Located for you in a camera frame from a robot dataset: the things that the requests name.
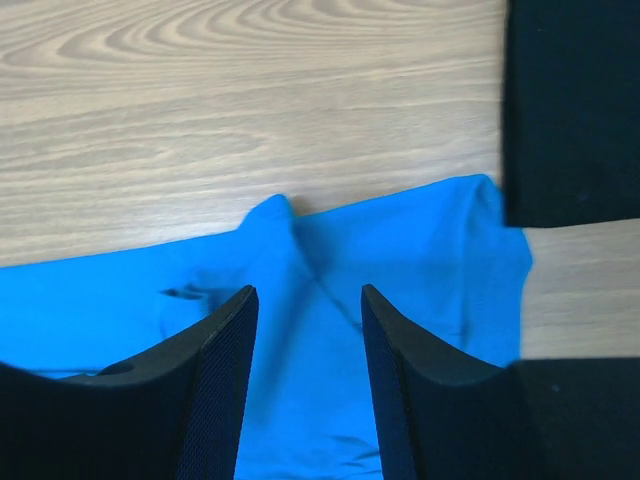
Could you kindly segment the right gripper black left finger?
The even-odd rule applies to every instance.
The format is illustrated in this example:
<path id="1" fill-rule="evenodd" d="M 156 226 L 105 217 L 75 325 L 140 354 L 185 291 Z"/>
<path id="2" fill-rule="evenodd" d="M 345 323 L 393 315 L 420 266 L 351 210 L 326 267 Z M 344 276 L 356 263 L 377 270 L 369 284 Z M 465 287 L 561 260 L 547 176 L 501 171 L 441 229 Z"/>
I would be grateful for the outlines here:
<path id="1" fill-rule="evenodd" d="M 94 375 L 1 368 L 5 479 L 230 479 L 259 301 L 245 286 L 206 318 Z"/>

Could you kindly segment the blue t-shirt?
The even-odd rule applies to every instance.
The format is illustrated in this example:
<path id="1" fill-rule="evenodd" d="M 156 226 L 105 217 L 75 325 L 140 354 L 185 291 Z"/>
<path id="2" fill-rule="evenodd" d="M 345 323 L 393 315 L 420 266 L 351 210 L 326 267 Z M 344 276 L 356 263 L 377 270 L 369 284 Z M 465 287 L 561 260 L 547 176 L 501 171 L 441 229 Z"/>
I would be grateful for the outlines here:
<path id="1" fill-rule="evenodd" d="M 251 285 L 259 319 L 236 477 L 378 479 L 363 286 L 503 366 L 520 353 L 531 266 L 484 175 L 307 216 L 276 195 L 227 233 L 3 269 L 1 358 L 51 377 L 94 373 Z"/>

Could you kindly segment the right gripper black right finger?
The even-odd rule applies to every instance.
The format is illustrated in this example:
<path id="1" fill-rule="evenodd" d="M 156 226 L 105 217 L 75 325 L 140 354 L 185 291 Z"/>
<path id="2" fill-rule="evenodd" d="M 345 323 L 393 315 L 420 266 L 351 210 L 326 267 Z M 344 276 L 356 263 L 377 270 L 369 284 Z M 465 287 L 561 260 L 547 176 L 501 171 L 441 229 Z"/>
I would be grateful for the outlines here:
<path id="1" fill-rule="evenodd" d="M 375 287 L 362 326 L 387 479 L 635 479 L 635 357 L 481 361 Z"/>

